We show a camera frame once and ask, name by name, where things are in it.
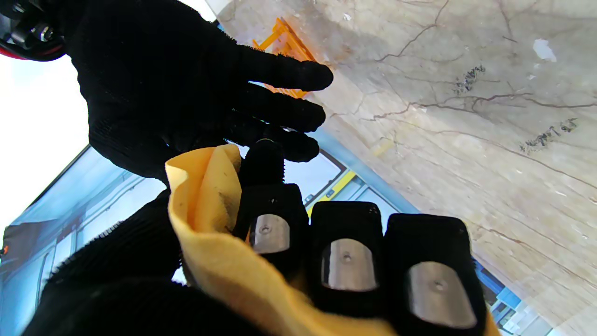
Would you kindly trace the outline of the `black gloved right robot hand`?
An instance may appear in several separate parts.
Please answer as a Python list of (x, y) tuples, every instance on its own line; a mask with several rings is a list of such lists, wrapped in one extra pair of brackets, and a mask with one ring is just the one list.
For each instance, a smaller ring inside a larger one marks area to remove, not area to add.
[(288, 161), (319, 154), (322, 106), (263, 87), (319, 91), (324, 64), (238, 44), (177, 0), (61, 0), (54, 11), (88, 107), (88, 141), (132, 174), (201, 147), (269, 138)]

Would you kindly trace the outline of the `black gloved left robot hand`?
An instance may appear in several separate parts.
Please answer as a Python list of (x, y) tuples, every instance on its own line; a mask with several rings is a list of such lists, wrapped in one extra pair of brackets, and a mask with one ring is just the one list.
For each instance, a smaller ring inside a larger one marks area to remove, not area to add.
[(498, 336), (457, 218), (323, 201), (260, 140), (166, 162), (169, 187), (49, 277), (24, 336)]

